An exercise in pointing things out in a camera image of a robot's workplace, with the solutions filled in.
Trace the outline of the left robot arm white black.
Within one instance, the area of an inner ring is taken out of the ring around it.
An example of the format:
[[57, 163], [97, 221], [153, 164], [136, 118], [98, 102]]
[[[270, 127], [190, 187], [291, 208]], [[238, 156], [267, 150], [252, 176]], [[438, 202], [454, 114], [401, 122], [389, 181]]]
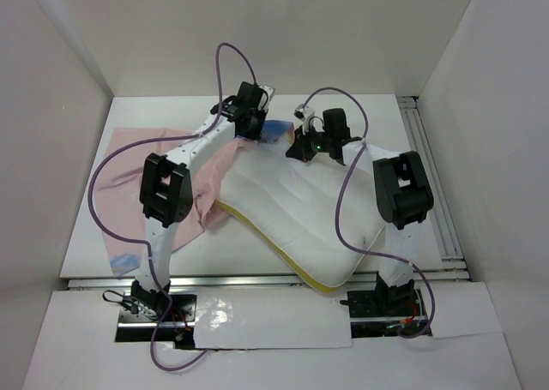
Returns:
[[194, 205], [193, 184], [200, 168], [237, 137], [258, 140], [275, 89], [242, 82], [238, 92], [214, 106], [202, 126], [164, 154], [147, 156], [139, 200], [145, 216], [145, 247], [130, 289], [140, 312], [151, 321], [171, 308], [170, 260], [179, 224]]

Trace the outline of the pink blue printed pillowcase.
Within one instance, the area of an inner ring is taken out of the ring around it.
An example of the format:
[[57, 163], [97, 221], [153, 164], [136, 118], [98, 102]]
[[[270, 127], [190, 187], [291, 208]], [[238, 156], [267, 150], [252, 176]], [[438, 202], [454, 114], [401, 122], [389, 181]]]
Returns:
[[[106, 164], [94, 185], [94, 205], [101, 222], [109, 230], [132, 239], [145, 237], [145, 217], [139, 201], [145, 158], [150, 153], [166, 153], [177, 145], [175, 142], [140, 145], [119, 154]], [[216, 197], [220, 192], [221, 180], [229, 170], [237, 150], [248, 146], [245, 142], [230, 143], [196, 174], [193, 190], [197, 196], [191, 213], [178, 227], [174, 250], [183, 248], [228, 217], [217, 205]], [[121, 277], [139, 267], [142, 257], [140, 245], [124, 243], [108, 235], [104, 235], [104, 242], [114, 276]]]

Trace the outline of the white pillow yellow edge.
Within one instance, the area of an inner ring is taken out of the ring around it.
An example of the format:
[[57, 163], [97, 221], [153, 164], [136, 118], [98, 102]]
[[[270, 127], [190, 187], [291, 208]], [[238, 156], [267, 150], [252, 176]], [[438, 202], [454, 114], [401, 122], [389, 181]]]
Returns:
[[385, 223], [375, 202], [373, 178], [325, 154], [304, 163], [289, 159], [289, 144], [249, 144], [237, 150], [223, 177], [218, 205], [241, 221], [307, 285], [322, 293], [340, 288], [364, 256], [343, 246], [370, 249]]

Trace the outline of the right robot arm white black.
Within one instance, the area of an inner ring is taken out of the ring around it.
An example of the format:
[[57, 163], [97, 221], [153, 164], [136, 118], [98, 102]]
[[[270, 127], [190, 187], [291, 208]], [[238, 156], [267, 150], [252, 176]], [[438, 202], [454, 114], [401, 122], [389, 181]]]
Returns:
[[419, 153], [396, 153], [367, 145], [352, 136], [343, 109], [328, 109], [321, 118], [320, 130], [313, 126], [315, 111], [306, 105], [294, 116], [301, 122], [286, 156], [310, 162], [319, 153], [348, 168], [373, 178], [377, 210], [386, 223], [386, 242], [390, 252], [382, 256], [377, 271], [373, 302], [382, 315], [396, 311], [415, 298], [413, 267], [417, 253], [419, 226], [434, 206], [434, 196]]

